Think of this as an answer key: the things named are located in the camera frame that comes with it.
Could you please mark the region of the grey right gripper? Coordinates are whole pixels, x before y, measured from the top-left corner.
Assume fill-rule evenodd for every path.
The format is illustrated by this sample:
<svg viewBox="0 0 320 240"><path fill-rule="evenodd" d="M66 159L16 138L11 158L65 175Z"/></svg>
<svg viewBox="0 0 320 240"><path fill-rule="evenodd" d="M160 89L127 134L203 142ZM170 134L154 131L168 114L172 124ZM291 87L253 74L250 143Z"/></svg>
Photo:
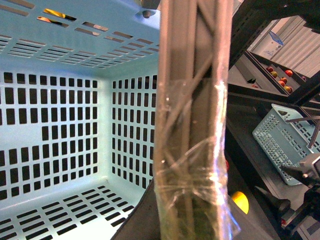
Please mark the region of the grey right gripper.
<svg viewBox="0 0 320 240"><path fill-rule="evenodd" d="M304 157L300 167L281 165L280 169L284 175L284 182L287 185L303 184L308 188L320 185L320 154L311 153ZM255 186L255 189L262 195L267 204L276 213L286 213L290 209L290 200L279 199L270 192L261 187Z"/></svg>

